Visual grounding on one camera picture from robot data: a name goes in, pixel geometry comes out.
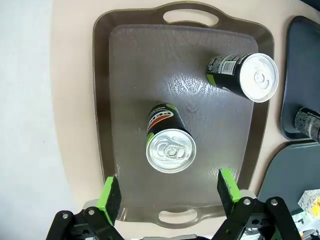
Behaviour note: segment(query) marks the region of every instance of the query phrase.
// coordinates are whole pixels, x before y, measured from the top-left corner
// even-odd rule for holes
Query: black can
[[[180,172],[193,162],[196,151],[195,141],[174,105],[163,103],[150,111],[146,157],[152,167],[168,174]]]
[[[301,108],[294,119],[294,127],[320,143],[320,114],[306,107]]]
[[[213,57],[206,76],[213,86],[257,103],[269,100],[279,82],[275,62],[263,53]]]

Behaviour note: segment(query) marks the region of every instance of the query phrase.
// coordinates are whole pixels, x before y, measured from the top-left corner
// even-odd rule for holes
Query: barcode
[[[236,62],[237,61],[225,61],[222,66],[221,73],[233,75]]]

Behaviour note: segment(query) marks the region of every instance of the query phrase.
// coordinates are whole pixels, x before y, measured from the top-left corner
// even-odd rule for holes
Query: brown plastic tray
[[[218,17],[212,27],[167,23],[164,13],[195,9]],[[269,102],[253,103],[210,85],[212,56],[260,52],[273,57],[264,26],[227,16],[199,2],[114,10],[93,30],[95,110],[104,178],[117,175],[122,193],[118,220],[150,222],[172,229],[221,216],[218,169],[228,167],[241,189],[249,187],[266,125]],[[197,145],[186,170],[165,174],[146,158],[148,112],[158,102],[174,104]],[[159,213],[193,209],[197,217],[172,224]]]

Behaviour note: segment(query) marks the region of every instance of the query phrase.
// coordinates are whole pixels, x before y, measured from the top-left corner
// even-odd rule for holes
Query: textured tray surface
[[[206,65],[216,55],[257,52],[253,37],[169,25],[123,25],[109,39],[110,111],[114,160],[124,206],[220,205],[219,168],[237,179],[253,102],[211,86]],[[174,104],[197,153],[186,170],[165,174],[146,158],[148,112]]]

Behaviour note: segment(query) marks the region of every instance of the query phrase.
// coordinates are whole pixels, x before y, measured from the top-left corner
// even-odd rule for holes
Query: gray tray
[[[281,131],[290,141],[312,140],[295,129],[302,107],[320,112],[320,25],[296,16],[286,36],[286,80],[281,111]]]
[[[281,197],[290,212],[301,210],[298,201],[306,190],[320,189],[320,144],[291,144],[272,160],[263,180],[258,199]]]
[[[169,24],[164,13],[197,9],[216,15],[208,27]],[[212,56],[261,52],[273,57],[271,33],[198,2],[175,2],[151,9],[103,14],[93,31],[93,72],[97,131],[104,177],[116,174],[122,193],[118,219],[166,228],[190,227],[221,216],[218,169],[232,170],[248,188],[258,159],[269,102],[252,101],[210,85]],[[197,145],[186,170],[165,174],[146,158],[148,113],[159,102],[174,104]],[[197,217],[172,224],[159,213],[190,209]]]

